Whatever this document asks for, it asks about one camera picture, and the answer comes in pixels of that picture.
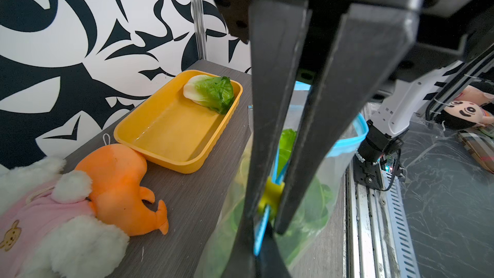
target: yellow plastic container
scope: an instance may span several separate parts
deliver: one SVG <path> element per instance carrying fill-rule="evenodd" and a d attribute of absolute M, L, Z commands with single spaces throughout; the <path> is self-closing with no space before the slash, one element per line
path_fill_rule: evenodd
<path fill-rule="evenodd" d="M 183 95 L 193 76 L 214 74 L 188 70 L 149 97 L 115 128 L 117 142 L 140 152 L 151 162 L 190 174 L 201 168 L 239 105 L 243 88 L 231 81 L 235 100 L 225 115 Z"/>

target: plush toy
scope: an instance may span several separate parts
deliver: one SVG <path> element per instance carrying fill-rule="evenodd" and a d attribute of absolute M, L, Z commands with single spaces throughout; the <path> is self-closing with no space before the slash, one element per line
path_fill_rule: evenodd
<path fill-rule="evenodd" d="M 469 101 L 453 101 L 436 116 L 436 122 L 445 127 L 462 130 L 494 123 L 494 117 L 490 116 L 477 104 Z"/>
<path fill-rule="evenodd" d="M 0 276 L 103 278 L 122 260 L 128 236 L 94 216 L 91 178 L 60 175 L 45 158 L 0 175 Z"/>
<path fill-rule="evenodd" d="M 158 202 L 156 212 L 142 203 L 154 203 L 155 196 L 139 186 L 147 170 L 141 154 L 122 144 L 107 145 L 84 158 L 76 170 L 85 171 L 93 180 L 89 197 L 98 219 L 118 226 L 129 236 L 158 229 L 168 232 L 164 202 Z"/>
<path fill-rule="evenodd" d="M 483 106 L 494 100 L 494 87 L 485 82 L 474 82 L 465 87 L 454 99 L 455 101 L 469 101 Z"/>

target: orange plush toy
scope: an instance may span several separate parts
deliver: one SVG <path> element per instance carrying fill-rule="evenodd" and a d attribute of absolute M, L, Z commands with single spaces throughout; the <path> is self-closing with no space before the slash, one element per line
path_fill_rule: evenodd
<path fill-rule="evenodd" d="M 127 235 L 143 235 L 159 229 L 168 232 L 166 206 L 160 200 L 157 212 L 142 200 L 154 203 L 154 193 L 140 187 L 147 170 L 143 156 L 122 144 L 103 146 L 84 158 L 76 170 L 85 171 L 93 180 L 90 194 L 96 218 L 116 225 Z"/>

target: patterned wallpaper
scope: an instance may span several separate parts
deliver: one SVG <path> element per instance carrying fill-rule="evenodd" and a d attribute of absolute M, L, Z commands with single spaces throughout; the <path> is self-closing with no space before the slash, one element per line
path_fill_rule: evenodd
<path fill-rule="evenodd" d="M 191 0 L 2 0 L 0 165 L 68 154 L 198 59 Z M 208 57 L 249 47 L 203 0 Z"/>

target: black cable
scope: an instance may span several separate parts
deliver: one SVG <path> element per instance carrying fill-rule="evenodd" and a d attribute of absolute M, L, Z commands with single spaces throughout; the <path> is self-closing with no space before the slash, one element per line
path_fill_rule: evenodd
<path fill-rule="evenodd" d="M 380 189 L 380 191 L 382 191 L 382 192 L 386 192 L 387 190 L 390 190 L 391 187 L 393 186 L 393 182 L 395 182 L 396 169 L 399 169 L 398 166 L 400 164 L 401 149 L 398 149 L 397 153 L 398 153 L 398 157 L 396 158 L 395 163 L 393 163 L 393 172 L 391 173 L 391 180 L 389 182 L 389 186 L 388 186 L 388 188 L 386 188 L 384 190 Z"/>

